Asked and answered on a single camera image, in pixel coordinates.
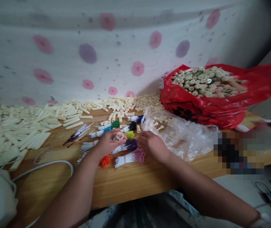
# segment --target right hand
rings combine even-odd
[[[164,164],[170,157],[170,150],[164,141],[151,131],[144,131],[137,139],[139,145],[145,152],[149,152],[160,163]]]

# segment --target left hand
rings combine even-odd
[[[127,136],[124,134],[124,138],[114,142],[113,138],[117,133],[121,132],[119,128],[112,129],[111,131],[106,131],[100,138],[96,146],[91,150],[91,152],[98,156],[98,159],[102,159],[104,156],[109,155],[115,148],[127,141]]]

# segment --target wooden table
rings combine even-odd
[[[89,123],[97,120],[106,120],[110,112],[102,110],[92,111],[93,119],[87,120]],[[252,128],[256,122],[262,120],[250,112],[247,112],[242,124]],[[48,160],[67,160],[77,167],[77,160],[82,156],[80,147],[82,142],[96,140],[86,137],[81,142],[73,144],[70,148],[62,144],[72,134],[72,129],[66,130],[64,127],[52,130],[51,136],[39,150],[31,150],[27,153],[17,171],[11,173],[14,178],[27,170],[36,167],[33,164],[34,158],[48,147],[53,147],[53,152]],[[179,185],[167,169],[153,160],[149,155],[146,156],[144,163],[130,163],[117,169],[113,168],[116,157],[122,156],[126,152],[119,152],[111,156],[111,163],[105,168],[98,168],[95,177],[92,209],[107,207],[109,205],[138,199],[141,197],[161,193],[178,188]],[[264,165],[271,164],[271,151],[265,156],[258,158]],[[218,162],[218,157],[214,156],[213,151],[197,157],[190,163],[198,171],[206,174],[210,178],[220,177],[229,174],[229,170]],[[52,201],[56,194],[61,190],[70,176],[70,168],[66,164],[54,164],[37,170],[16,182],[18,205],[17,216],[10,223],[10,227],[25,227],[42,214],[47,205]]]

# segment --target hand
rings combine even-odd
[[[119,128],[112,129],[111,131],[106,131],[103,136],[100,138],[96,146],[91,150],[99,160],[103,157],[109,155],[115,148],[127,141],[127,136],[124,134],[124,138],[113,142],[113,138],[117,133],[121,132]]]
[[[171,152],[159,136],[151,131],[144,131],[137,140],[143,150],[150,152],[158,162],[164,164],[168,161]]]

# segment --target clear plastic bag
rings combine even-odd
[[[154,126],[154,117],[162,116],[171,118],[164,130],[159,133]],[[219,129],[215,125],[201,125],[187,121],[166,110],[151,112],[147,107],[141,121],[144,131],[152,131],[160,136],[167,148],[182,158],[184,161],[192,161],[198,155],[204,155],[213,150],[213,144],[217,139]]]

